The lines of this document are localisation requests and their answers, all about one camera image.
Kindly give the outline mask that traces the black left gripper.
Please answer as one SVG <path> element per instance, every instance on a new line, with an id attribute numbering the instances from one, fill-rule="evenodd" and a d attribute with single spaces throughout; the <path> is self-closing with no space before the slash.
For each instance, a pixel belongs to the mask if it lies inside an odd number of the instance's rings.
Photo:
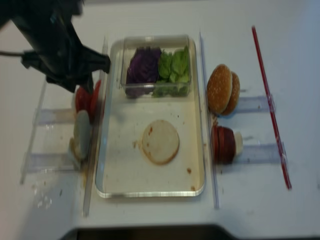
<path id="1" fill-rule="evenodd" d="M 77 86 L 93 93 L 92 72 L 108 74 L 111 60 L 81 43 L 72 18 L 72 14 L 22 14 L 21 33 L 33 50 L 24 53 L 21 62 L 45 74 L 49 84 L 71 93 Z"/>

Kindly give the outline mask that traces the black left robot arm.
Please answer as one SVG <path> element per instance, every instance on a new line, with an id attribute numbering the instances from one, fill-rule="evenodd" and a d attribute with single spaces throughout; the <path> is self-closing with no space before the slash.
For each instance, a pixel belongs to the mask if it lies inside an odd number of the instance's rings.
<path id="1" fill-rule="evenodd" d="M 82 0 L 2 0 L 0 25 L 12 21 L 32 50 L 1 55 L 20 57 L 25 68 L 43 73 L 49 84 L 71 93 L 80 86 L 92 94 L 92 73 L 109 73 L 111 60 L 80 41 L 72 17 L 82 14 L 83 4 Z"/>

